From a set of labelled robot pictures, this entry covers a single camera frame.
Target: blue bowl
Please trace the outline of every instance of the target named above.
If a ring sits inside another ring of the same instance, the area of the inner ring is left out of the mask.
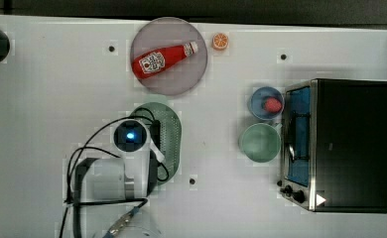
[[[265,101],[270,98],[275,97],[281,102],[282,108],[277,113],[268,112],[264,109]],[[253,95],[250,97],[248,107],[250,112],[261,120],[272,120],[278,115],[280,115],[284,110],[284,97],[281,92],[274,87],[261,87],[256,90]]]

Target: bottle label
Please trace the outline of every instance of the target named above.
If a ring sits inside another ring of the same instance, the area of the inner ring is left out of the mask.
[[[191,56],[194,51],[190,43],[184,44],[185,56]]]
[[[160,71],[165,67],[165,58],[160,52],[153,52],[139,60],[140,66],[144,73]]]

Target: green bowl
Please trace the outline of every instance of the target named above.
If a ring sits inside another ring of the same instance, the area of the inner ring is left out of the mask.
[[[275,127],[258,123],[247,128],[239,138],[240,150],[252,161],[265,163],[273,160],[281,149],[281,137]]]

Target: oven knob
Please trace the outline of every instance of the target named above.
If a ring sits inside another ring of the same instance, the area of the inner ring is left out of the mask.
[[[292,195],[293,189],[289,185],[286,185],[284,188],[281,188],[280,191],[286,196],[290,197]]]
[[[305,201],[305,194],[301,191],[293,192],[293,199],[298,203],[303,203]]]

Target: red ball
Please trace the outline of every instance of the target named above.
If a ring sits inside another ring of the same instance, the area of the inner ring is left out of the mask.
[[[264,105],[264,109],[271,113],[277,113],[281,111],[282,108],[283,104],[275,97],[268,98]]]

